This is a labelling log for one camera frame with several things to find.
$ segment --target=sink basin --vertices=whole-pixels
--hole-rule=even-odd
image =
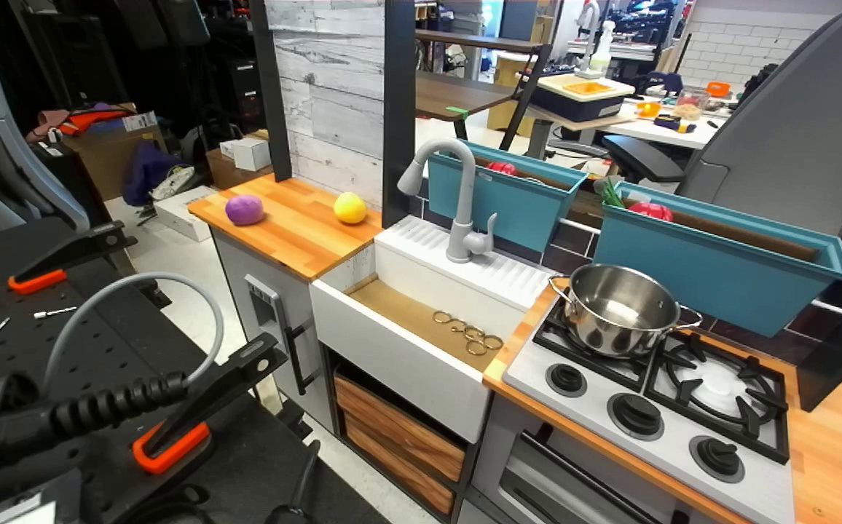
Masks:
[[[489,253],[447,259],[448,230],[402,220],[367,252],[313,282],[319,337],[477,444],[485,367],[541,295],[550,271]]]

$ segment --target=teal bin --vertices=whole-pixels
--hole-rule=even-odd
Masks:
[[[466,144],[477,163],[512,163],[524,177],[499,176],[477,166],[473,221],[477,230],[499,214],[495,237],[541,253],[569,214],[576,188],[585,182],[576,169],[560,169],[536,157],[517,157],[499,148]],[[428,211],[454,220],[460,166],[448,156],[428,161]]]
[[[831,282],[842,279],[842,243],[782,221],[622,183],[632,202],[655,202],[673,214],[773,243],[814,252],[814,262],[630,211],[607,211],[597,262],[630,265],[673,298],[718,320],[773,337]]]

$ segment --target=faucet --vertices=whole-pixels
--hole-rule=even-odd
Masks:
[[[457,188],[457,206],[448,230],[448,247],[447,259],[464,265],[473,259],[473,253],[487,253],[495,246],[495,221],[499,214],[487,220],[487,233],[473,230],[473,205],[474,205],[474,156],[466,144],[460,141],[438,141],[438,144],[423,144],[416,151],[413,163],[399,176],[396,190],[404,196],[419,196],[423,188],[423,166],[428,156],[434,151],[451,151],[460,163],[460,188]]]

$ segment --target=wire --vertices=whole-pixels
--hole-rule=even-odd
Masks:
[[[49,358],[48,358],[48,367],[45,367],[45,383],[42,383],[42,396],[49,394],[49,384],[52,384],[52,375],[56,375],[56,367],[59,361],[64,358],[66,353],[66,342],[69,342],[69,332],[83,324],[85,314],[90,314],[109,295],[120,291],[120,288],[129,288],[135,282],[145,282],[145,279],[168,279],[168,282],[182,282],[193,291],[198,291],[209,313],[214,313],[214,320],[215,320],[215,332],[214,332],[214,348],[208,349],[208,358],[187,375],[187,387],[196,384],[214,365],[215,365],[215,355],[221,349],[221,337],[225,337],[225,317],[221,317],[221,308],[218,304],[214,300],[214,295],[208,295],[205,288],[198,288],[193,279],[187,278],[179,278],[179,275],[163,275],[163,271],[145,271],[145,275],[132,275],[132,278],[123,278],[104,288],[99,288],[94,298],[88,298],[77,313],[74,317],[64,324],[59,342],[52,345],[49,349]]]

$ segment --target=shiplap wall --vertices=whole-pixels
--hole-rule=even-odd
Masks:
[[[686,86],[726,78],[742,91],[840,11],[842,0],[699,0],[680,73]]]
[[[294,177],[381,206],[386,0],[265,0]]]

